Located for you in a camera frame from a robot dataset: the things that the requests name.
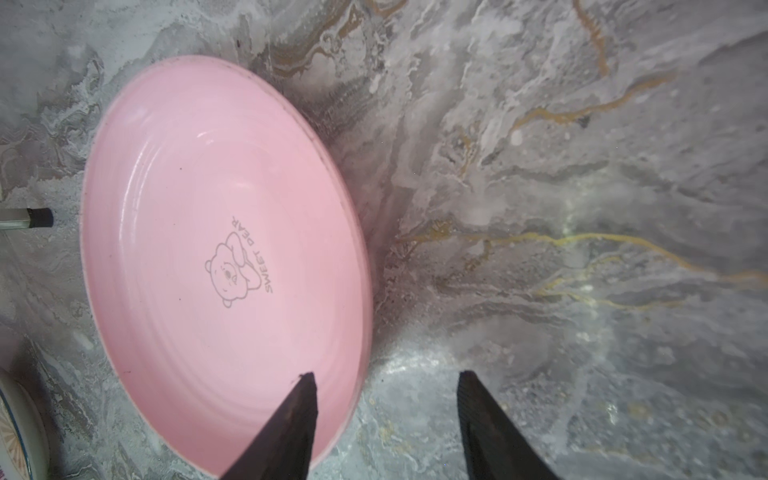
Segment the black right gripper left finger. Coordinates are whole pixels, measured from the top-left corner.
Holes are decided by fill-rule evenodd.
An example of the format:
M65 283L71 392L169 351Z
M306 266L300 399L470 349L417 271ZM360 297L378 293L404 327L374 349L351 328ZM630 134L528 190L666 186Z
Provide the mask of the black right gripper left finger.
M223 480L308 478L318 418L315 376L302 374Z

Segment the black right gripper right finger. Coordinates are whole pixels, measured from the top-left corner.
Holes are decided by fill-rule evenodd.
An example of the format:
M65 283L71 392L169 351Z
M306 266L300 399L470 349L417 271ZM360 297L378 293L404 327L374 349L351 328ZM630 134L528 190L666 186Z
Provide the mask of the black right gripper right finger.
M469 479L558 480L473 371L460 373L457 410Z

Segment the pink plate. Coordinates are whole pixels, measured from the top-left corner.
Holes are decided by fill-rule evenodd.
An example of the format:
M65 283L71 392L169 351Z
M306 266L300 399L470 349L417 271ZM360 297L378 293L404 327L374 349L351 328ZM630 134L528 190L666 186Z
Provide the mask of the pink plate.
M160 61L102 116L80 211L101 341L164 442L221 476L312 373L323 461L366 377L372 281L349 192L298 110L233 63Z

